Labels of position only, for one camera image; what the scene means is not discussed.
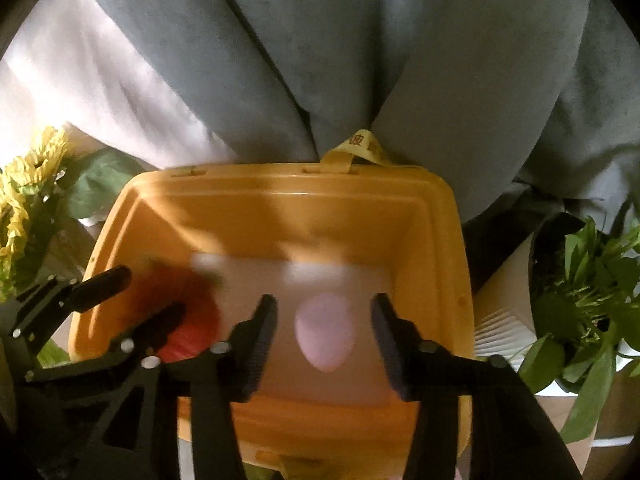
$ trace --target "red fruit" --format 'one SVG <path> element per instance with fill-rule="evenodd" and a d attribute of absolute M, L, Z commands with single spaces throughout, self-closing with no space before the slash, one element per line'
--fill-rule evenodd
<path fill-rule="evenodd" d="M 195 357 L 220 338 L 220 309 L 213 297 L 214 284 L 187 267 L 149 260 L 134 272 L 129 289 L 132 308 L 150 316 L 180 301 L 186 313 L 182 323 L 157 353 L 165 363 Z"/>

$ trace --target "plant pot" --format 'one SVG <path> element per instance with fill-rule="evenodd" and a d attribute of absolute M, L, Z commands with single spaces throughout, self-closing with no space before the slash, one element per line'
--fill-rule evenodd
<path fill-rule="evenodd" d="M 567 213 L 548 218 L 476 294 L 476 355 L 500 354 L 510 360 L 514 370 L 520 368 L 526 350 L 538 339 L 531 312 L 537 276 L 549 268 L 564 237 L 583 225 L 582 220 Z M 537 395 L 577 396 L 559 381 L 554 381 Z"/>

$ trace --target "yellow plastic bin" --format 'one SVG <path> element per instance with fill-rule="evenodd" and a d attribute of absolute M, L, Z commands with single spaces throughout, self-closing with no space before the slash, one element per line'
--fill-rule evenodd
<path fill-rule="evenodd" d="M 451 190 L 426 170 L 354 165 L 348 173 L 334 174 L 321 173 L 319 164 L 264 164 L 141 174 L 113 207 L 85 278 L 119 264 L 135 265 L 145 254 L 188 265 L 194 253 L 383 267 L 391 276 L 399 316 L 412 320 L 424 338 L 472 356 L 474 321 L 460 221 Z M 243 306 L 247 313 L 257 300 Z M 369 300 L 353 305 L 362 319 L 369 319 Z M 126 291 L 74 317 L 73 359 L 93 358 L 107 349 L 110 338 L 131 322 L 125 304 Z M 372 340 L 370 332 L 369 324 L 362 323 L 352 351 L 353 359 L 362 362 L 350 362 L 350 355 L 344 367 L 382 370 L 377 349 L 358 351 L 364 344 L 358 334 Z M 292 338 L 293 327 L 281 320 L 272 354 Z M 272 383 L 286 384 L 296 374 L 295 363 L 320 386 L 332 378 L 341 378 L 345 391 L 370 385 L 364 372 L 341 376 L 338 368 L 322 373 L 311 365 L 305 368 L 295 351 L 289 356 L 293 361 L 275 362 L 270 355 L 265 376 Z M 324 478 L 400 476 L 417 405 L 401 402 L 382 375 L 376 381 L 382 400 L 363 405 L 353 398 L 288 396 L 271 387 L 247 404 L 234 405 L 243 460 L 268 468 L 311 469 Z M 470 433 L 468 399 L 460 403 L 460 413 L 462 449 Z M 187 401 L 180 414 L 180 436 L 188 439 Z"/>

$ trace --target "silver screw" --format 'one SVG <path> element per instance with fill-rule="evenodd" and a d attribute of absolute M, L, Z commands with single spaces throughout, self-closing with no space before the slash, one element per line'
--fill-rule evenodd
<path fill-rule="evenodd" d="M 494 368 L 506 368 L 508 364 L 507 359 L 505 359 L 501 355 L 492 355 L 491 357 L 489 357 L 489 362 Z"/>
<path fill-rule="evenodd" d="M 231 350 L 231 343 L 229 341 L 218 341 L 211 345 L 212 354 L 226 354 Z"/>
<path fill-rule="evenodd" d="M 438 343 L 435 341 L 422 341 L 418 345 L 418 350 L 423 354 L 435 354 L 438 351 Z"/>
<path fill-rule="evenodd" d="M 149 355 L 140 361 L 140 364 L 143 368 L 147 370 L 151 370 L 153 368 L 157 368 L 160 365 L 161 361 L 157 355 Z"/>
<path fill-rule="evenodd" d="M 120 342 L 120 350 L 122 350 L 125 354 L 130 354 L 133 352 L 133 349 L 136 347 L 133 339 L 127 337 Z"/>

